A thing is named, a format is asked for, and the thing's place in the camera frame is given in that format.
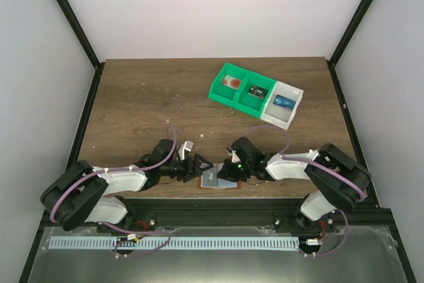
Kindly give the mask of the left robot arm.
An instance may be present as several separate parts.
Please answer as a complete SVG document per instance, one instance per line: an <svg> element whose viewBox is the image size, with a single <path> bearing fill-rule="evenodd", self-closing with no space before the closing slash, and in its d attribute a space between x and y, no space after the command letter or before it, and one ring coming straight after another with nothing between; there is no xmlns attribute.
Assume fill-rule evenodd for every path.
<svg viewBox="0 0 424 283"><path fill-rule="evenodd" d="M163 176L179 182L200 177L213 163L200 154L191 155L192 146L191 141L177 147L174 141L162 139L150 154L121 168L100 168L79 160L44 190L40 202L51 222L65 231L104 221L129 232L136 217L117 193L149 190Z"/></svg>

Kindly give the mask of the black VIP card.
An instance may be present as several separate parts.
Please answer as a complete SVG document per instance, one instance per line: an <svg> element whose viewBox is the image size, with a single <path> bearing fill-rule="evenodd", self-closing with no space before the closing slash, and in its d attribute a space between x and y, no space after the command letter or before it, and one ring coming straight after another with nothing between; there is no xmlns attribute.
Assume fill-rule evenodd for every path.
<svg viewBox="0 0 424 283"><path fill-rule="evenodd" d="M214 170L207 170L202 173L201 183L202 188L217 188L218 187L218 177L217 173Z"/></svg>

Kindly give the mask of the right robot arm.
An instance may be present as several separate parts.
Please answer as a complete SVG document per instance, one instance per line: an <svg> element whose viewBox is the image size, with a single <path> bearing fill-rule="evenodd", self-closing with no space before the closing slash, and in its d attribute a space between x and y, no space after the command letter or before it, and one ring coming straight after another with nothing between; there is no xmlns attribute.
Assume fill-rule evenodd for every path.
<svg viewBox="0 0 424 283"><path fill-rule="evenodd" d="M241 137L227 148L229 158L217 177L229 182L247 182L252 176L260 181L285 179L309 180L317 191L309 194L294 213L295 226L312 230L322 216L341 210L351 212L366 198L371 175L363 165L333 144L303 154L262 153L249 139Z"/></svg>

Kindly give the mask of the brown leather card holder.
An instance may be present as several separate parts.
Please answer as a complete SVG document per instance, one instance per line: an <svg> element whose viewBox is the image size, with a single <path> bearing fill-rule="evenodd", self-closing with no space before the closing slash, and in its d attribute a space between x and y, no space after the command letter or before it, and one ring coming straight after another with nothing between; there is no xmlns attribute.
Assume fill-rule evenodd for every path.
<svg viewBox="0 0 424 283"><path fill-rule="evenodd" d="M213 168L211 170L216 171L218 173L219 169L221 168L222 164L214 164ZM209 190L218 190L218 189L226 189L226 190L232 190L232 189L239 189L241 188L241 185L238 182L230 182L228 180L223 180L218 178L218 187L217 188L202 188L201 185L201 177L199 178L198 187L200 189L209 189Z"/></svg>

